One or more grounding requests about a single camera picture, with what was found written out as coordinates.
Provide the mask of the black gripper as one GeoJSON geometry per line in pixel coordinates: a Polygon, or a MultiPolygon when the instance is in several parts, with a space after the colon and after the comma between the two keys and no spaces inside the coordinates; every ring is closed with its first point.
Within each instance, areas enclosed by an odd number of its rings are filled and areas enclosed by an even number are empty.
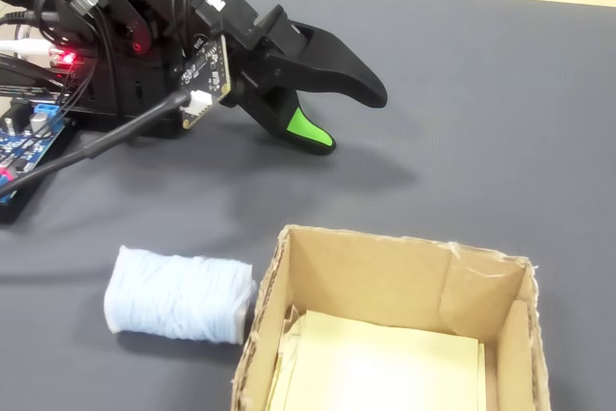
{"type": "Polygon", "coordinates": [[[257,26],[256,19],[245,0],[192,0],[192,62],[205,74],[207,91],[239,94],[237,104],[271,135],[314,155],[336,149],[303,112],[296,90],[386,106],[381,80],[337,36],[291,20],[280,6],[257,26]],[[261,88],[268,91],[259,94],[261,88]]]}

